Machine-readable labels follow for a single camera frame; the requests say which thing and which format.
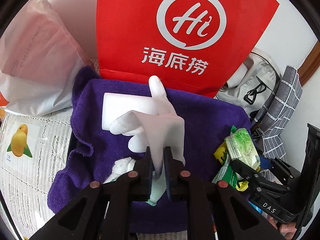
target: purple towel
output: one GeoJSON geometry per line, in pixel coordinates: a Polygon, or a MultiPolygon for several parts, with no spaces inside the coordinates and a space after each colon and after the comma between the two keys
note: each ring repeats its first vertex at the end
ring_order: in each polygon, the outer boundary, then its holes
{"type": "MultiPolygon", "coordinates": [[[[186,169],[204,181],[211,181],[220,166],[213,153],[230,134],[230,128],[250,128],[245,111],[212,98],[167,89],[169,101],[185,120],[184,157],[186,169]]],[[[57,213],[91,181],[104,180],[116,160],[140,159],[144,154],[128,149],[131,137],[113,135],[101,129],[103,95],[106,92],[151,97],[148,85],[101,79],[90,67],[77,75],[73,88],[71,127],[81,145],[70,153],[65,169],[59,171],[48,194],[48,206],[57,213]]],[[[186,204],[169,202],[166,194],[155,207],[132,204],[130,231],[167,233],[187,229],[186,204]]]]}

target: checkered cloth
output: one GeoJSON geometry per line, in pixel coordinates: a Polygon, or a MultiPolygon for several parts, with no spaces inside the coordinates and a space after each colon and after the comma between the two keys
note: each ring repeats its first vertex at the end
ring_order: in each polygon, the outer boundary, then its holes
{"type": "MultiPolygon", "coordinates": [[[[289,122],[301,95],[302,87],[297,70],[287,66],[282,80],[276,85],[251,124],[251,127],[254,127],[261,121],[253,133],[253,139],[265,157],[280,158],[286,162],[283,142],[279,135],[289,122]]],[[[263,173],[269,180],[274,178],[269,170],[263,173]]]]}

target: wooden frame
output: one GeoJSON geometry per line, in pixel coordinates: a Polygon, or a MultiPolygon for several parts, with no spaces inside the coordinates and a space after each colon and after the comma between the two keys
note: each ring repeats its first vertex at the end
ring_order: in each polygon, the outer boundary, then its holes
{"type": "Polygon", "coordinates": [[[298,69],[300,84],[303,86],[320,66],[320,42],[317,41],[308,57],[298,69]]]}

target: red bag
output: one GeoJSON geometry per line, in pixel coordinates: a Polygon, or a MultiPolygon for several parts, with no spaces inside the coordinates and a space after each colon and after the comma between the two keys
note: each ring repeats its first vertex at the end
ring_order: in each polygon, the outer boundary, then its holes
{"type": "Polygon", "coordinates": [[[276,0],[98,0],[100,74],[213,97],[258,42],[276,0]]]}

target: gray bag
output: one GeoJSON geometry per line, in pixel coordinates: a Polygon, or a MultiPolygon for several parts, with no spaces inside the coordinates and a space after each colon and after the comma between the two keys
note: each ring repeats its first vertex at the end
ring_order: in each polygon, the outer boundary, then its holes
{"type": "Polygon", "coordinates": [[[253,48],[241,67],[244,66],[247,73],[240,84],[230,88],[226,83],[215,98],[241,106],[252,120],[270,94],[276,92],[282,76],[271,57],[257,48],[253,48]]]}

